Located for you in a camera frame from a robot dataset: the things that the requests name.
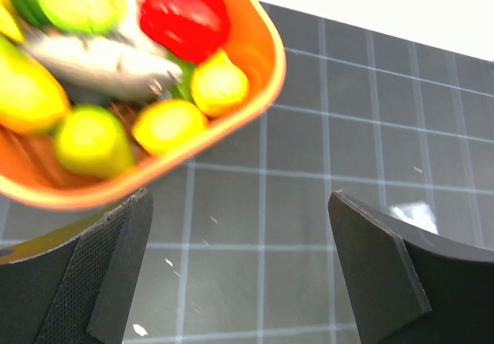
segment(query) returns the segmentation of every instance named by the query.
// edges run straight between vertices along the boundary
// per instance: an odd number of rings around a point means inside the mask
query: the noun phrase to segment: white debris
[[[137,323],[134,323],[132,325],[132,327],[134,327],[134,331],[136,332],[136,334],[138,334],[139,336],[146,336],[146,335],[149,335],[146,331],[146,329],[144,327],[142,327],[141,325],[138,325]]]

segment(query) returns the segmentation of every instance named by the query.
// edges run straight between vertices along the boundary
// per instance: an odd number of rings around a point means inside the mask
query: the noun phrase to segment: gray tiled surface
[[[150,186],[128,344],[358,344],[328,227],[331,190],[383,211],[427,201],[441,235],[494,248],[490,64],[284,8],[269,14],[286,46],[286,85],[261,119]],[[0,198],[0,236],[15,243],[85,214]]]

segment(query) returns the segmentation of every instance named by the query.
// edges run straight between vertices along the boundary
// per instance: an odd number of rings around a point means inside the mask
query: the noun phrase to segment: white wall
[[[261,0],[494,60],[494,0]]]

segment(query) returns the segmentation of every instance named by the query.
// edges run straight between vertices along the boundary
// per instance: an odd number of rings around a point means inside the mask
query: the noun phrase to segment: plastic container
[[[265,111],[285,79],[282,40],[257,0],[225,2],[232,20],[225,50],[251,85],[249,101],[241,109],[216,120],[208,131],[179,150],[162,157],[144,157],[134,170],[108,181],[61,168],[48,137],[20,137],[0,127],[0,191],[17,201],[53,210],[98,207],[145,186]]]

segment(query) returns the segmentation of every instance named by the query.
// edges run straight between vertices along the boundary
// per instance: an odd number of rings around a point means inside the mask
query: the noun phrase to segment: red bell pepper
[[[189,62],[200,63],[230,35],[223,0],[144,0],[140,28],[155,42]]]

